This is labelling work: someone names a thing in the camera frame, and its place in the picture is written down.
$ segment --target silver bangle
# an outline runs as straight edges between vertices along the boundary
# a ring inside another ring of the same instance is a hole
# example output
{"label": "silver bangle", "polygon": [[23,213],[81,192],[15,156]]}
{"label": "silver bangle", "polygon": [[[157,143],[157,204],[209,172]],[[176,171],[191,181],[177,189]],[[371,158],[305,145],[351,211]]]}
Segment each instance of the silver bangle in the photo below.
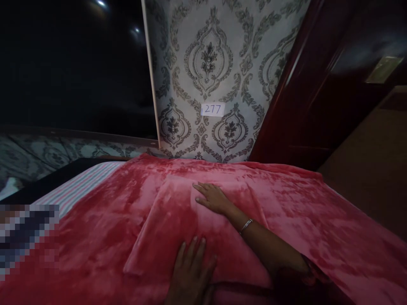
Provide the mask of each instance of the silver bangle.
{"label": "silver bangle", "polygon": [[249,220],[247,221],[247,223],[243,226],[243,228],[240,230],[239,234],[242,235],[243,230],[244,230],[245,228],[247,228],[247,226],[248,226],[249,224],[251,224],[252,222],[253,222],[253,219],[249,219]]}

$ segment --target wooden door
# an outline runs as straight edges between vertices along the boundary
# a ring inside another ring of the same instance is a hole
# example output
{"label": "wooden door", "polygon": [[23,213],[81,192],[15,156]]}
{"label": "wooden door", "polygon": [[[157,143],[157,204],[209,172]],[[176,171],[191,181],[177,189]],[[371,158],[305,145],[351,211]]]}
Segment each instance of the wooden door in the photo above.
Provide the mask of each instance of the wooden door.
{"label": "wooden door", "polygon": [[396,85],[366,83],[383,56],[407,58],[407,2],[313,0],[249,158],[316,170]]}

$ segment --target red fleece blanket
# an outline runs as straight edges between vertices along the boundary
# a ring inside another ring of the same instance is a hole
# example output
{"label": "red fleece blanket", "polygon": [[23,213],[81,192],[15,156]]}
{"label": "red fleece blanket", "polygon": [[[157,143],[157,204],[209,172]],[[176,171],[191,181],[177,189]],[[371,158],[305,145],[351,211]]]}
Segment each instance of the red fleece blanket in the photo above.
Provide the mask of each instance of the red fleece blanket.
{"label": "red fleece blanket", "polygon": [[[407,304],[407,245],[293,166],[132,159],[81,199],[59,235],[37,245],[0,281],[4,304],[159,304],[164,284],[137,289],[123,268],[168,175],[245,182],[274,233],[314,261],[357,304]],[[217,289],[214,304],[269,304],[266,297]]]}
{"label": "red fleece blanket", "polygon": [[[179,246],[183,241],[189,243],[194,236],[199,236],[207,239],[204,263],[210,256],[217,255],[213,283],[244,283],[271,288],[270,276],[228,220],[195,201],[202,195],[192,187],[193,182],[174,176],[167,178],[124,271],[141,277],[143,284],[164,283],[169,286]],[[242,211],[267,227],[257,199],[246,183],[216,184]]]}

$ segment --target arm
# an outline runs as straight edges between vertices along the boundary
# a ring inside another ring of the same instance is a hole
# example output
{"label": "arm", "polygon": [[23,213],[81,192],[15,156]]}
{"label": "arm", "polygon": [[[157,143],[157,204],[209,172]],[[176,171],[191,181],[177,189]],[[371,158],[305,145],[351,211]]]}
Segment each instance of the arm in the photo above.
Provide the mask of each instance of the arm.
{"label": "arm", "polygon": [[[230,202],[218,186],[199,183],[194,185],[194,188],[206,197],[206,200],[196,198],[198,203],[215,213],[224,215],[238,232],[241,231],[249,217]],[[281,267],[308,272],[308,265],[300,252],[255,220],[244,229],[242,237],[272,277],[275,277]]]}
{"label": "arm", "polygon": [[[215,213],[224,215],[237,231],[249,217],[212,184],[194,185],[206,199],[196,201]],[[242,237],[274,278],[275,297],[283,304],[354,305],[314,263],[256,221],[242,232]]]}

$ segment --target patterned wallpaper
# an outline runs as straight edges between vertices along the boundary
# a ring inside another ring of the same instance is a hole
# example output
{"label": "patterned wallpaper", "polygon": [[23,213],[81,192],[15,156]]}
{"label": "patterned wallpaper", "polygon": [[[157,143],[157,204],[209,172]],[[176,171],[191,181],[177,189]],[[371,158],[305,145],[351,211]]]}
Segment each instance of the patterned wallpaper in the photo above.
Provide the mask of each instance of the patterned wallpaper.
{"label": "patterned wallpaper", "polygon": [[[35,181],[79,157],[246,160],[309,0],[146,0],[161,152],[128,144],[0,136],[0,181]],[[222,118],[201,103],[226,103]]]}

